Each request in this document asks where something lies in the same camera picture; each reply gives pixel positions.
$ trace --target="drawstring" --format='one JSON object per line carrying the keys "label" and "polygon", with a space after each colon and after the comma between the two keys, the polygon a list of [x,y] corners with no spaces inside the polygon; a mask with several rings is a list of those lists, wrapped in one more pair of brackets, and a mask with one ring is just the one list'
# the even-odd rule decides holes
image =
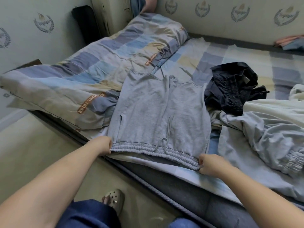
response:
{"label": "drawstring", "polygon": [[165,146],[164,146],[164,152],[166,152],[166,147],[167,147],[167,143],[168,143],[168,140],[169,140],[169,135],[170,135],[170,131],[171,131],[171,124],[172,124],[173,118],[174,118],[174,113],[173,113],[172,117],[171,117],[171,115],[169,116],[168,126],[167,126],[167,137],[166,137],[166,138],[161,137],[161,138],[158,140],[157,147],[156,147],[155,150],[157,150],[158,147],[160,147],[160,144],[159,144],[159,143],[160,143],[162,140],[166,140],[166,143],[165,143]]}

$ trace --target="patterned wallpaper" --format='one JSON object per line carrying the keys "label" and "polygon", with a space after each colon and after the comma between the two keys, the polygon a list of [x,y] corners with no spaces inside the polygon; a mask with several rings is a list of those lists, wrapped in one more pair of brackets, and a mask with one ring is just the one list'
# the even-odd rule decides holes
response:
{"label": "patterned wallpaper", "polygon": [[[1,0],[0,75],[40,59],[44,64],[61,61],[85,46],[71,15],[76,6],[91,0]],[[12,96],[0,89],[0,120],[14,109],[6,108]]]}
{"label": "patterned wallpaper", "polygon": [[262,44],[304,34],[304,0],[158,0],[156,12],[192,33]]}

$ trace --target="clothing tag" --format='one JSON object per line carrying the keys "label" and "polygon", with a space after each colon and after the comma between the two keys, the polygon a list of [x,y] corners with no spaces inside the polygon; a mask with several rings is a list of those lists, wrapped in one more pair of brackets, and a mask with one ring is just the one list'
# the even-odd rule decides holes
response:
{"label": "clothing tag", "polygon": [[247,84],[248,82],[250,82],[250,79],[243,75],[243,81]]}

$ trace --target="foot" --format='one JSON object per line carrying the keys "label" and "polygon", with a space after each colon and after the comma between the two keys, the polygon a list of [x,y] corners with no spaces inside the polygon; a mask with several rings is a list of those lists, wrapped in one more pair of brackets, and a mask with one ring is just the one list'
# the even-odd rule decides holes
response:
{"label": "foot", "polygon": [[123,210],[125,195],[121,190],[115,189],[103,196],[101,202],[112,207],[119,216],[121,211]]}

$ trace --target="beige tile floor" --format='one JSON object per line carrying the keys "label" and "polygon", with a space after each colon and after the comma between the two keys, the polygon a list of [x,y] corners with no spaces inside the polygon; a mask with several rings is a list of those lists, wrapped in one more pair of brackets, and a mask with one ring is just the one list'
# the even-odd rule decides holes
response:
{"label": "beige tile floor", "polygon": [[[78,147],[30,114],[0,132],[0,203]],[[99,200],[115,188],[126,195],[120,216],[123,228],[167,227],[180,215],[175,208],[100,159],[92,165],[75,200]]]}

